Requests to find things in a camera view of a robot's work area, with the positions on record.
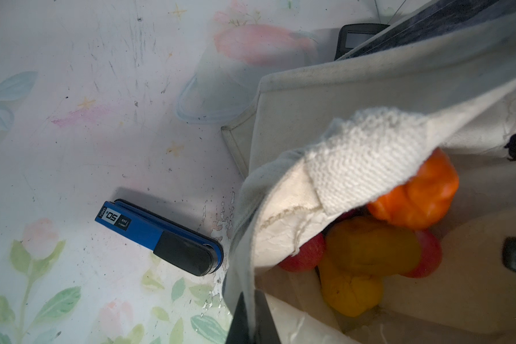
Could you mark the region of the red apple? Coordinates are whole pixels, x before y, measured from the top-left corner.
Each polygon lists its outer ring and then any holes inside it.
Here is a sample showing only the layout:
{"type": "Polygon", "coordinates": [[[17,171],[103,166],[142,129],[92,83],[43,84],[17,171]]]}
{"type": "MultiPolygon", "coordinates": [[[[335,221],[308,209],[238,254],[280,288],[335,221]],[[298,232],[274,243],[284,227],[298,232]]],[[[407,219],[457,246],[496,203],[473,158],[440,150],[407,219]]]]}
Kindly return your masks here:
{"type": "Polygon", "coordinates": [[[415,232],[421,245],[421,260],[410,272],[402,274],[408,278],[425,278],[433,274],[441,264],[443,252],[439,240],[428,230],[415,232]]]}
{"type": "Polygon", "coordinates": [[[319,233],[302,245],[296,255],[285,258],[278,266],[288,272],[311,271],[323,259],[325,251],[325,238],[319,233]]]}

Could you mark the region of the yellow pear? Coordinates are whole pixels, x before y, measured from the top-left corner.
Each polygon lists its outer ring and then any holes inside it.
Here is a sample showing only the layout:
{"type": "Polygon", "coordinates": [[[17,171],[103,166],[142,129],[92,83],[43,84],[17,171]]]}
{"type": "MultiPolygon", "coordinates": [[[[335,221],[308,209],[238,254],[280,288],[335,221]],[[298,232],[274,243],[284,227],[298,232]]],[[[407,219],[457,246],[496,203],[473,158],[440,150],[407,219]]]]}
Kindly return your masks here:
{"type": "Polygon", "coordinates": [[[327,254],[318,269],[324,301],[342,315],[356,318],[381,302],[384,289],[380,277],[353,275],[337,267],[327,254]]]}

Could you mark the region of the orange carrot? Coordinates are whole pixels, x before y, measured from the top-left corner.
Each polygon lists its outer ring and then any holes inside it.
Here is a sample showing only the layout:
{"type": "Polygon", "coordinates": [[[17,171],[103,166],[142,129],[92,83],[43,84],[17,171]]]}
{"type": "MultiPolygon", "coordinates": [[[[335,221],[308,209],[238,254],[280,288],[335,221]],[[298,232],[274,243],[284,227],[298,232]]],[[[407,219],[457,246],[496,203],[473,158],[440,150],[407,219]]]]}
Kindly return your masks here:
{"type": "Polygon", "coordinates": [[[455,167],[438,148],[414,177],[369,203],[367,209],[376,219],[422,231],[447,214],[459,185],[455,167]]]}

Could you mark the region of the yellow mango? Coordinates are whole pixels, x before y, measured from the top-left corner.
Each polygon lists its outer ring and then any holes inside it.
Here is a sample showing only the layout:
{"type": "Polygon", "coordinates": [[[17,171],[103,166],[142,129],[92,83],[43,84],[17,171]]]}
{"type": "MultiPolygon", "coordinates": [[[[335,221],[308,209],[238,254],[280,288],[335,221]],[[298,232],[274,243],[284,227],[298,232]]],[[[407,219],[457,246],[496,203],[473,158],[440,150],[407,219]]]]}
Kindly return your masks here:
{"type": "Polygon", "coordinates": [[[325,240],[329,258],[354,275],[399,275],[421,261],[422,248],[413,231],[370,216],[334,224],[325,240]]]}

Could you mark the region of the cream canvas tote bag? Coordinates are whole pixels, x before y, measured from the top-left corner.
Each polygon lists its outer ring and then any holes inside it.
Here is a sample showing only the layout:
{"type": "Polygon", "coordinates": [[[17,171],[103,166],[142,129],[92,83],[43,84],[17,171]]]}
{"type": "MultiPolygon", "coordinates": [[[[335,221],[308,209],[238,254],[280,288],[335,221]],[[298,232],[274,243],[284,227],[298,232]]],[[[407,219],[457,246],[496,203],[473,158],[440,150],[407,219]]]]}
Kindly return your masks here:
{"type": "Polygon", "coordinates": [[[326,64],[262,78],[222,135],[246,178],[223,298],[265,293],[281,343],[516,343],[516,1],[433,1],[326,64]],[[388,281],[381,309],[327,324],[318,279],[272,273],[345,211],[407,181],[436,148],[463,178],[435,226],[449,262],[388,281]]]}

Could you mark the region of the pink dragon fruit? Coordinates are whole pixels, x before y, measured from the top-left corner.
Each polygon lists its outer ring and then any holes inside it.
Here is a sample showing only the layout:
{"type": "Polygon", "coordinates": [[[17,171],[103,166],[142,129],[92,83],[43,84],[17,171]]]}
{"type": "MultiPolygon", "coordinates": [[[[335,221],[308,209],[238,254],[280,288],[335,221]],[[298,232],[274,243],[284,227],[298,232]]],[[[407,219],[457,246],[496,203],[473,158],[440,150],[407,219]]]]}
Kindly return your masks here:
{"type": "Polygon", "coordinates": [[[363,211],[361,208],[351,209],[350,211],[344,212],[342,215],[336,218],[335,222],[342,222],[348,219],[352,219],[356,216],[361,216],[363,211]]]}

